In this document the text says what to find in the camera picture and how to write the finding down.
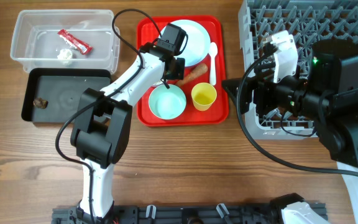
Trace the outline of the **brown food scrap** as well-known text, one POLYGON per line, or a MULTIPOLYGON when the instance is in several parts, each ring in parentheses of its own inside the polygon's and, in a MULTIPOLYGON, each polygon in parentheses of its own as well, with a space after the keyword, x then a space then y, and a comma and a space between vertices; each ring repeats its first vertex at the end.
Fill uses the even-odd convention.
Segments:
POLYGON ((48 101, 42 98, 36 98, 33 101, 33 105, 35 108, 44 110, 48 106, 48 101))

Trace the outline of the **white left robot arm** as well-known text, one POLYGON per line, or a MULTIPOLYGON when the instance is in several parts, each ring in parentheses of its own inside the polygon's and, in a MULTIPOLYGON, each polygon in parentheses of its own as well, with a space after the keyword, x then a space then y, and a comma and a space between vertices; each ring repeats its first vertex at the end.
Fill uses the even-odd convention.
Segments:
POLYGON ((84 194, 76 209, 81 221, 112 218, 112 173, 129 142, 132 109, 154 83, 183 79, 185 60, 179 55, 187 42, 188 34, 169 23, 160 38, 139 49, 135 62, 115 82, 81 95, 79 109, 84 112, 75 119, 70 138, 84 169, 84 194))

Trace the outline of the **mint green bowl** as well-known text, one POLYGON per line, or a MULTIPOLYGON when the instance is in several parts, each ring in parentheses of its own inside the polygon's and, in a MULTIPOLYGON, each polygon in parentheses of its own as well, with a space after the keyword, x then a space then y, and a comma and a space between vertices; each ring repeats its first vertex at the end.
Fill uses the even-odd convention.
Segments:
POLYGON ((176 85, 156 87, 149 96, 149 109, 156 117, 164 120, 175 119, 186 108, 186 96, 176 85))

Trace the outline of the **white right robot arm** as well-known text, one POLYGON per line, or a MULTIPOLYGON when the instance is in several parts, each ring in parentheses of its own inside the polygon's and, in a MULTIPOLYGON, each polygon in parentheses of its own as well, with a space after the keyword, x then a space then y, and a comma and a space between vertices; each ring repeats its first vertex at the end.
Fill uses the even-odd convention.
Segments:
POLYGON ((349 40, 320 40, 313 44, 312 56, 306 79, 289 73, 274 78, 278 63, 264 65, 259 58, 243 77, 224 80, 222 86, 246 136, 249 131, 242 115, 251 103, 261 115, 282 108, 313 121, 313 134, 337 164, 336 169, 322 168, 321 173, 342 176, 358 223, 358 45, 349 40))

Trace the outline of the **yellow plastic cup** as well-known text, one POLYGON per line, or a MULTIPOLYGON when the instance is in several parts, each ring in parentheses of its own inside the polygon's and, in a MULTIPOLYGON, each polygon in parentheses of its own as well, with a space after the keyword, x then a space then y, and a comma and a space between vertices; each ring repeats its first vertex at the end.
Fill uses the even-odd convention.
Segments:
POLYGON ((215 102, 217 91, 209 83, 198 83, 191 90, 191 99, 198 111, 206 111, 215 102))

